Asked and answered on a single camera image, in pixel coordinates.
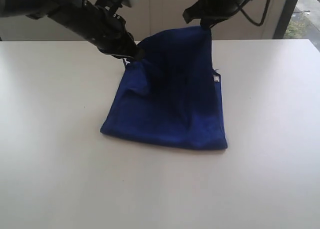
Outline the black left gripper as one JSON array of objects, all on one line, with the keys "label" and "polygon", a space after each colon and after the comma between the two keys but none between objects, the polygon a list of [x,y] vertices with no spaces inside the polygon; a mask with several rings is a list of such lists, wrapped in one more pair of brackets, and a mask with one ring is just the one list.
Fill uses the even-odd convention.
[{"label": "black left gripper", "polygon": [[117,59],[140,61],[145,51],[138,47],[126,30],[124,20],[110,16],[106,9],[83,4],[72,20],[74,32],[95,45],[99,51]]}]

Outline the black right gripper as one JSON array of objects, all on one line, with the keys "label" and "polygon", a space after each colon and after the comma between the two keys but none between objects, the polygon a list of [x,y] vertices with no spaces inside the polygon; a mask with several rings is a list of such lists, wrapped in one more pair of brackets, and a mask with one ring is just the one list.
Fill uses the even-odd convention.
[{"label": "black right gripper", "polygon": [[189,24],[200,19],[202,29],[211,29],[233,17],[251,0],[198,0],[191,7],[184,10],[182,17]]}]

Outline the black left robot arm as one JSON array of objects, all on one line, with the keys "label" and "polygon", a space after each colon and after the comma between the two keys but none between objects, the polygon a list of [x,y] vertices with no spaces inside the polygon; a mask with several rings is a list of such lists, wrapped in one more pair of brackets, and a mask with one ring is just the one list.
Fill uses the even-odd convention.
[{"label": "black left robot arm", "polygon": [[43,17],[55,21],[117,59],[139,61],[144,51],[126,29],[126,21],[117,14],[131,0],[0,0],[2,18],[26,16],[33,20]]}]

